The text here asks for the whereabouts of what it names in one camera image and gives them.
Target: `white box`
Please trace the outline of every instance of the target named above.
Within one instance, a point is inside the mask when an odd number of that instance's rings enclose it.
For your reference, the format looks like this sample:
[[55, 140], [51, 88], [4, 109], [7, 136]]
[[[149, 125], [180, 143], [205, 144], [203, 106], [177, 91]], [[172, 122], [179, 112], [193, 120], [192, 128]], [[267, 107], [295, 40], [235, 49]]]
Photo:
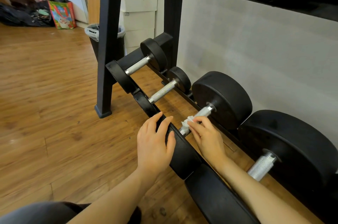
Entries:
[[139, 46], [126, 48], [127, 49], [127, 54], [129, 54], [130, 52], [133, 52], [134, 50], [136, 50], [138, 48], [139, 48]]
[[145, 39], [154, 38], [154, 29], [126, 31], [126, 47], [139, 47]]
[[156, 11], [157, 0], [121, 0], [121, 11]]
[[154, 29], [155, 28], [155, 12], [123, 12], [123, 24], [126, 31]]

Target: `gray pants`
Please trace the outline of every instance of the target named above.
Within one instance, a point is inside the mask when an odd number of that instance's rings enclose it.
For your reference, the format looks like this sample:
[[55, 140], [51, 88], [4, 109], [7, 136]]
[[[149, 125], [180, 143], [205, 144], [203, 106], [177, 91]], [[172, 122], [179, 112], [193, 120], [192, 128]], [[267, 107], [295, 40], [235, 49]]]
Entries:
[[0, 224], [65, 224], [89, 204], [40, 202], [26, 205], [0, 218]]

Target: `person's left hand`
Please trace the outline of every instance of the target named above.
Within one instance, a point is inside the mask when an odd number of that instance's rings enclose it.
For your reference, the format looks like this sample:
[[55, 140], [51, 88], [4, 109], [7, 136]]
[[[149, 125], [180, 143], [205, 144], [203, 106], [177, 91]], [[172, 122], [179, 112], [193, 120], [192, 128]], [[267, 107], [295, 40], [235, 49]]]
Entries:
[[176, 145], [173, 131], [168, 136], [167, 145], [165, 144], [172, 116], [164, 119], [156, 132], [156, 122], [161, 116], [162, 112], [159, 112], [149, 118], [137, 134], [137, 169], [154, 181], [169, 166]]

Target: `wooden floor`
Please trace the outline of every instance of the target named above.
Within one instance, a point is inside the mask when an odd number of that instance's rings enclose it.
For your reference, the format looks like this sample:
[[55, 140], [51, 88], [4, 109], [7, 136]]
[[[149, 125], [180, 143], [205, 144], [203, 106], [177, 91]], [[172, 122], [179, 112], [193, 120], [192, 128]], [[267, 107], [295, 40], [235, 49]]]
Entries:
[[[148, 94], [161, 79], [148, 67], [132, 75]], [[113, 115], [99, 119], [97, 62], [83, 29], [0, 25], [0, 215], [43, 200], [92, 202], [137, 166], [136, 135], [147, 119], [132, 96], [113, 86]], [[197, 111], [176, 92], [157, 106], [180, 122]], [[192, 135], [187, 137], [196, 148]], [[247, 170], [253, 161], [224, 136]], [[267, 175], [262, 183], [312, 223], [321, 223]], [[168, 168], [146, 193], [142, 223], [206, 223], [184, 183]]]

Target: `forearm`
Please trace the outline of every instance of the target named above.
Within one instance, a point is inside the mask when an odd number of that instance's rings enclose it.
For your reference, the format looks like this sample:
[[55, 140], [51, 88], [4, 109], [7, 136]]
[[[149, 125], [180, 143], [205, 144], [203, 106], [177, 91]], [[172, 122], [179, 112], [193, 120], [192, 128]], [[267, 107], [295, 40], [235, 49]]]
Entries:
[[242, 198], [261, 224], [309, 223], [287, 203], [239, 168], [230, 158], [224, 157], [218, 162], [214, 168]]
[[127, 223], [155, 178], [136, 170], [107, 194], [73, 218], [75, 223]]

